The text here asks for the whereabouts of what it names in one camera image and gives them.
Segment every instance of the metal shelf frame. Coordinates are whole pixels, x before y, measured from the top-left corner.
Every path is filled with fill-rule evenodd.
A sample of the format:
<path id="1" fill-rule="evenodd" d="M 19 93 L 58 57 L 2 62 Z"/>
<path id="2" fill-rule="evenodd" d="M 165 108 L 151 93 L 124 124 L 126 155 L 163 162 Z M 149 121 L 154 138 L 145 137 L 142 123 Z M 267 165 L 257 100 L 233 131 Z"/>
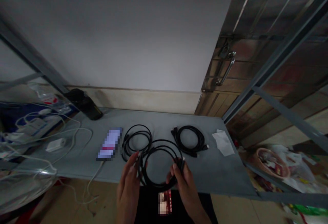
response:
<path id="1" fill-rule="evenodd" d="M 256 93 L 328 153 L 328 138 L 324 134 L 317 131 L 300 116 L 261 89 L 273 74 L 284 64 L 289 56 L 301 45 L 301 43 L 311 37 L 311 33 L 316 26 L 327 19 L 327 16 L 328 0 L 314 0 L 299 21 L 291 28 L 290 33 L 283 38 L 281 44 L 251 80 L 250 84 L 224 114 L 223 121 L 225 124 L 227 124 Z M 258 192 L 258 196 L 262 200 L 328 208 L 327 194 L 300 193 L 278 178 L 272 177 L 247 162 L 243 163 L 254 173 L 260 175 L 284 191 L 283 193 Z"/>
<path id="2" fill-rule="evenodd" d="M 315 27 L 325 20 L 327 16 L 328 0 L 314 0 L 303 16 L 293 26 L 290 33 L 281 39 L 281 44 L 255 75 L 247 88 L 224 114 L 223 121 L 225 124 L 227 124 L 256 93 L 277 109 L 286 119 L 292 122 L 322 149 L 328 152 L 328 138 L 261 89 L 296 48 L 299 47 L 302 42 L 312 37 L 311 33 L 314 31 Z M 0 91 L 42 77 L 60 93 L 64 94 L 68 92 L 68 89 L 65 87 L 67 83 L 61 75 L 4 19 L 2 15 L 0 15 L 0 39 L 16 53 L 22 61 L 35 71 L 34 74 L 29 76 L 1 84 Z M 299 193 L 279 179 L 266 174 L 264 171 L 253 167 L 249 163 L 244 162 L 244 165 L 284 191 L 284 193 L 258 192 L 259 199 L 328 208 L 327 195 Z"/>
<path id="3" fill-rule="evenodd" d="M 61 75 L 0 15 L 0 39 L 35 73 L 0 85 L 0 91 L 42 77 L 61 94 L 69 90 Z"/>

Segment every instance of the table surface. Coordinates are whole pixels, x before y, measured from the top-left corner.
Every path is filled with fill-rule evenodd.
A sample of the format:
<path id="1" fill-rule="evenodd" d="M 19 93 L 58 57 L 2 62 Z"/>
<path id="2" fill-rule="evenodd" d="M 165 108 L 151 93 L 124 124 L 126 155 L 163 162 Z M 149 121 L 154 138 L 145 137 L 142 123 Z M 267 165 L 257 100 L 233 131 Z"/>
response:
<path id="1" fill-rule="evenodd" d="M 82 123 L 82 128 L 91 129 L 93 135 L 87 143 L 90 133 L 86 130 L 77 132 L 74 148 L 64 158 L 54 164 L 55 168 L 58 169 L 58 176 L 91 179 L 100 165 L 100 161 L 96 161 L 96 156 L 110 128 L 122 127 L 123 139 L 131 126 L 143 124 L 150 129 L 153 140 L 167 139 L 174 142 L 174 138 L 170 132 L 172 128 L 192 125 L 203 133 L 205 143 L 209 145 L 208 150 L 198 153 L 198 158 L 183 154 L 193 173 L 198 191 L 232 196 L 257 196 L 233 144 L 235 154 L 227 157 L 224 157 L 217 149 L 215 139 L 212 137 L 212 133 L 215 133 L 217 129 L 224 130 L 232 143 L 227 128 L 221 118 L 104 108 L 102 111 L 104 112 L 104 116 L 96 121 L 89 120 L 82 113 L 78 113 L 74 117 L 75 120 Z M 65 129 L 68 130 L 77 127 L 77 122 L 70 121 L 67 123 Z M 144 129 L 142 127 L 135 127 L 131 131 L 138 130 Z M 47 143 L 45 143 L 32 156 L 55 161 L 68 150 L 72 142 L 72 135 L 73 132 L 67 132 L 53 138 L 53 140 L 60 137 L 67 138 L 67 144 L 63 149 L 48 153 L 45 151 L 47 146 Z M 197 143 L 196 135 L 188 130 L 182 132 L 181 140 L 186 146 Z M 130 143 L 132 147 L 138 149 L 143 148 L 147 144 L 147 141 L 144 136 L 135 136 L 131 139 Z M 121 157 L 120 145 L 115 158 L 105 162 L 95 180 L 118 183 L 124 165 L 125 162 Z M 171 165 L 172 158 L 169 154 L 158 151 L 149 157 L 147 174 L 152 181 L 157 183 L 163 182 Z M 15 170 L 38 172 L 46 166 L 47 163 L 45 162 L 26 159 Z"/>

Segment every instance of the person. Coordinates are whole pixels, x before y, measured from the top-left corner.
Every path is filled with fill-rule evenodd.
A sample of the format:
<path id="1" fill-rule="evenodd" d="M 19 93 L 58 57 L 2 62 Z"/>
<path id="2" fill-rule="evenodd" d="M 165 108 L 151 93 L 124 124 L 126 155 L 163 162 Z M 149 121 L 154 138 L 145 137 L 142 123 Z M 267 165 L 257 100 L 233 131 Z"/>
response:
<path id="1" fill-rule="evenodd" d="M 139 164 L 136 162 L 138 154 L 139 152 L 136 152 L 129 158 L 122 171 L 117 187 L 116 224 L 169 223 L 170 221 L 196 224 L 217 223 L 210 195 L 204 194 L 207 197 L 205 202 L 208 203 L 209 197 L 210 208 L 208 208 L 208 213 L 210 213 L 211 218 L 202 206 L 201 194 L 197 192 L 193 175 L 186 162 L 183 173 L 175 163 L 170 168 L 166 183 L 175 176 L 178 191 L 177 194 L 174 194 L 174 190 L 172 190 L 173 213 L 165 217 L 160 216 L 157 206 L 158 193 L 150 192 L 147 187 L 140 187 L 140 179 L 137 177 Z"/>

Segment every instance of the white power adapter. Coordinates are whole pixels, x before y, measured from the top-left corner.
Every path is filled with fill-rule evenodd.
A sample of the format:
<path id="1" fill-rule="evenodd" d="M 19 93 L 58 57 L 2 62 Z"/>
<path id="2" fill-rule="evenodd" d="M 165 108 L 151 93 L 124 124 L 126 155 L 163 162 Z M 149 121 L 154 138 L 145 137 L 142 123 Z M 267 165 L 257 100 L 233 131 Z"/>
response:
<path id="1" fill-rule="evenodd" d="M 53 152 L 55 150 L 63 148 L 65 146 L 65 144 L 66 144 L 65 138 L 57 139 L 57 140 L 51 141 L 45 150 L 47 152 Z"/>

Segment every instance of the black bottle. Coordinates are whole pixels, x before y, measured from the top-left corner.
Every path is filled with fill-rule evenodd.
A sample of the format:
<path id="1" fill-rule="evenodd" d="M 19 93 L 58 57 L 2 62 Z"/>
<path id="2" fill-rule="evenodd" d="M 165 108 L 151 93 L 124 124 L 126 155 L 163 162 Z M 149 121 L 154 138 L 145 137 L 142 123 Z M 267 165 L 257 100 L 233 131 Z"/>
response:
<path id="1" fill-rule="evenodd" d="M 74 88 L 64 96 L 90 120 L 98 120 L 103 116 L 103 113 L 84 91 Z"/>

